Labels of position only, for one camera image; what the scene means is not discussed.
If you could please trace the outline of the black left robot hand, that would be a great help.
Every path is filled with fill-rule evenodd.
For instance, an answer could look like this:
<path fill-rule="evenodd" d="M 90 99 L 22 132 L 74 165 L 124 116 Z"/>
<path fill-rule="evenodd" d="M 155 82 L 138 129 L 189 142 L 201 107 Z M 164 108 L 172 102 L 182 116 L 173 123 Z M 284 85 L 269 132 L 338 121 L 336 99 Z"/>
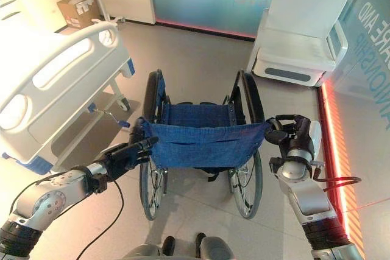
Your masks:
<path fill-rule="evenodd" d="M 153 136 L 133 144 L 120 144 L 103 152 L 95 162 L 105 168 L 112 180 L 116 180 L 137 165 L 148 161 L 152 155 L 152 147 L 157 142 L 158 138 Z"/>

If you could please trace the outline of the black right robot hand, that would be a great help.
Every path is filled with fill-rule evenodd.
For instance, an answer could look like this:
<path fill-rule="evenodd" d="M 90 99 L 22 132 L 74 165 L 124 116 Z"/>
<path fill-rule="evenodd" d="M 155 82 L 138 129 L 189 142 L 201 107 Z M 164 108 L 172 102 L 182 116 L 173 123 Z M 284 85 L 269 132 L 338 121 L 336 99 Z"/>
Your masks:
<path fill-rule="evenodd" d="M 265 139 L 279 146 L 283 158 L 300 156 L 309 163 L 317 158 L 322 139 L 319 121 L 299 114 L 281 114 L 266 122 L 270 127 L 265 132 Z"/>

